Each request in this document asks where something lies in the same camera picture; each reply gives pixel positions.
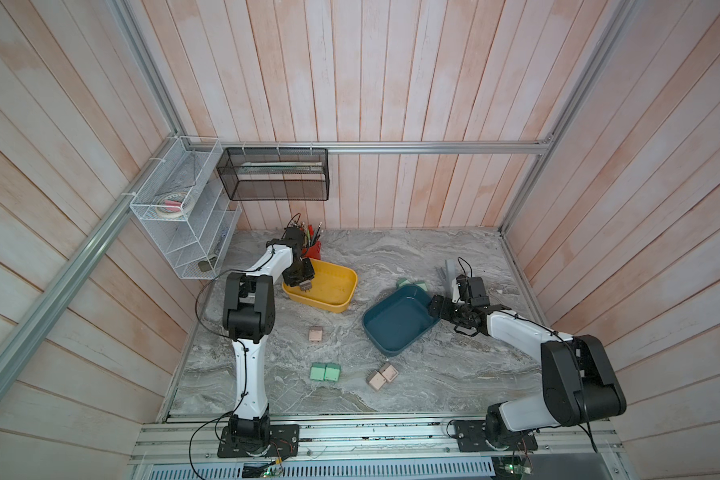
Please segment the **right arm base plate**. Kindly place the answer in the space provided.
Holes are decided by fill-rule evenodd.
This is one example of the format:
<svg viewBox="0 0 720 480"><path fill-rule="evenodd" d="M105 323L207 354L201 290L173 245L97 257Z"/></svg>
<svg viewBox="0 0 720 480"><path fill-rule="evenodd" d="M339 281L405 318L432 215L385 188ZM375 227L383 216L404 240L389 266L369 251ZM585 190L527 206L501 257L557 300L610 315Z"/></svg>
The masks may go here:
<svg viewBox="0 0 720 480"><path fill-rule="evenodd" d="M449 435L457 441L460 452L523 452L538 449L538 442L532 431L509 431L500 421L491 418L488 420L453 420L447 429Z"/></svg>

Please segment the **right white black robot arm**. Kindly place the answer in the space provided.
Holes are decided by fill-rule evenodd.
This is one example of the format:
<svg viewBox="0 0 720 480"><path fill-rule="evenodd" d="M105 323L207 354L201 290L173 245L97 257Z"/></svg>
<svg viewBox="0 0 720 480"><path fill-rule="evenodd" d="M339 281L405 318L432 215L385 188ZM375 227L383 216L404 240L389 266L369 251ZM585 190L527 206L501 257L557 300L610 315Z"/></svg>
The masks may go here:
<svg viewBox="0 0 720 480"><path fill-rule="evenodd" d="M495 450L515 448L543 428L582 426L624 414L628 404L602 342L559 332L501 304L493 304L478 277L459 275L449 298L436 295L428 313L458 333L502 341L540 366L541 391L491 405L483 431Z"/></svg>

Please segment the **tape roll on shelf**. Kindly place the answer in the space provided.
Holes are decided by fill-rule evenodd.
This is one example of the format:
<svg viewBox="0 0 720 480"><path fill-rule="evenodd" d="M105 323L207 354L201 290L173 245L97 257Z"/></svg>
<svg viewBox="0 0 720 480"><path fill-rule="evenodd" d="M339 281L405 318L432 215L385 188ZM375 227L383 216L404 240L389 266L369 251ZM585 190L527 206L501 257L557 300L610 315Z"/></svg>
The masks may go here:
<svg viewBox="0 0 720 480"><path fill-rule="evenodd" d="M195 200L187 191L176 191L160 196L154 203L155 214L163 219L177 219L188 215Z"/></svg>

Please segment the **red pencil holder cup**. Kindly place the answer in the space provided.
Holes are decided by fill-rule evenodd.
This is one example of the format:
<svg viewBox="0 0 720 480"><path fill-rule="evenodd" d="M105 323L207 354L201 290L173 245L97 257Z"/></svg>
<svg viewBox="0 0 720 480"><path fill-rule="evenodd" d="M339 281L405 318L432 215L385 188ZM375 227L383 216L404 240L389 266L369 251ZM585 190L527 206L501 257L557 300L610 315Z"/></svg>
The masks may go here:
<svg viewBox="0 0 720 480"><path fill-rule="evenodd" d="M302 256L310 259L321 259L321 235L322 226L316 228L312 224L305 225L303 228L306 235L306 243L302 249Z"/></svg>

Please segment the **yellow plastic storage box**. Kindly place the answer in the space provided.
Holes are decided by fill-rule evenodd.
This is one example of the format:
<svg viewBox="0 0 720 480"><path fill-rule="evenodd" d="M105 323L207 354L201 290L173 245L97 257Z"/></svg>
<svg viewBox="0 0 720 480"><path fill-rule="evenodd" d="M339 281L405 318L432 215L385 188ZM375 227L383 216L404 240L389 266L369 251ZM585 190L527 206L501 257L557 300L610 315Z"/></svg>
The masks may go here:
<svg viewBox="0 0 720 480"><path fill-rule="evenodd" d="M282 285L288 297L298 303L332 313L347 310L358 283L358 275L351 268L313 259L315 277L312 288L302 291L299 287Z"/></svg>

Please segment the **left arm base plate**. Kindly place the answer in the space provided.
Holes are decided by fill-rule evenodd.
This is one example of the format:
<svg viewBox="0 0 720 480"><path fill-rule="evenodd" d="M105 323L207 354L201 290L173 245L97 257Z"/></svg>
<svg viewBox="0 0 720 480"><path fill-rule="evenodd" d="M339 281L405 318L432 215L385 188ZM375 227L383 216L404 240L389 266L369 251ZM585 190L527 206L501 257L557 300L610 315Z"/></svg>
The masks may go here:
<svg viewBox="0 0 720 480"><path fill-rule="evenodd" d="M217 456L245 459L279 457L286 460L298 455L299 441L300 426L297 424L269 426L267 433L258 427L239 432L228 425L222 431Z"/></svg>

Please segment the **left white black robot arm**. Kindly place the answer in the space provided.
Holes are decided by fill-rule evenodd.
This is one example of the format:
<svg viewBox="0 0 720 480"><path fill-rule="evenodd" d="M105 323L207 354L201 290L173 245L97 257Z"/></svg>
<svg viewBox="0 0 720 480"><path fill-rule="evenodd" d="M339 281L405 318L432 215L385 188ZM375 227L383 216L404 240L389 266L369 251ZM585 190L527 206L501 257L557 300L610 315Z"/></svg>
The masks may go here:
<svg viewBox="0 0 720 480"><path fill-rule="evenodd" d="M266 243L263 256L251 267L231 271L225 283L222 327L233 341L236 395L230 414L231 440L258 450L270 443L269 401L264 385L265 350L276 317L274 283L307 291L315 276L303 256L306 233L288 226L281 237Z"/></svg>

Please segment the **teal plastic storage box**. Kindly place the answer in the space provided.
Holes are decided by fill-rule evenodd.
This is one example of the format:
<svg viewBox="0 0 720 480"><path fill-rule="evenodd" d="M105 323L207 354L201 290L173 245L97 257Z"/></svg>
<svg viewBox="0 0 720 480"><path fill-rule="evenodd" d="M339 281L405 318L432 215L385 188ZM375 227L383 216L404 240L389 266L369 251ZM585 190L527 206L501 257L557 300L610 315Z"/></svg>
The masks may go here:
<svg viewBox="0 0 720 480"><path fill-rule="evenodd" d="M431 301L432 296L419 286L404 285L364 314L364 331L382 354L397 356L439 321L429 314Z"/></svg>

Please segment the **grey rectangular bar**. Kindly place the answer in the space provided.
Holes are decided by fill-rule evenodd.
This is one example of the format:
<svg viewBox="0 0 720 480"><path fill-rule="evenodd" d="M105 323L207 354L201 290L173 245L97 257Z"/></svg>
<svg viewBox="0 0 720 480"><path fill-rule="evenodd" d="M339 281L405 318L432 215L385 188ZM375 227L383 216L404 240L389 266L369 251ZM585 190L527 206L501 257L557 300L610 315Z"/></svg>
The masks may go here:
<svg viewBox="0 0 720 480"><path fill-rule="evenodd" d="M445 261L445 276L446 288L451 290L453 288L453 282L457 277L457 262L454 259L447 259Z"/></svg>

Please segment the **black mesh wall basket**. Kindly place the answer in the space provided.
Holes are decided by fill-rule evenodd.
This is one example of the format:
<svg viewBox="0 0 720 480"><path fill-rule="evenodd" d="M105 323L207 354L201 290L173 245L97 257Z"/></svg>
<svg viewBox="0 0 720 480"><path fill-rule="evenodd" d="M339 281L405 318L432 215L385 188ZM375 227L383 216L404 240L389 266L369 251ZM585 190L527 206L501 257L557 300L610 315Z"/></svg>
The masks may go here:
<svg viewBox="0 0 720 480"><path fill-rule="evenodd" d="M216 171L232 201L326 201L330 196L325 149L227 147Z"/></svg>

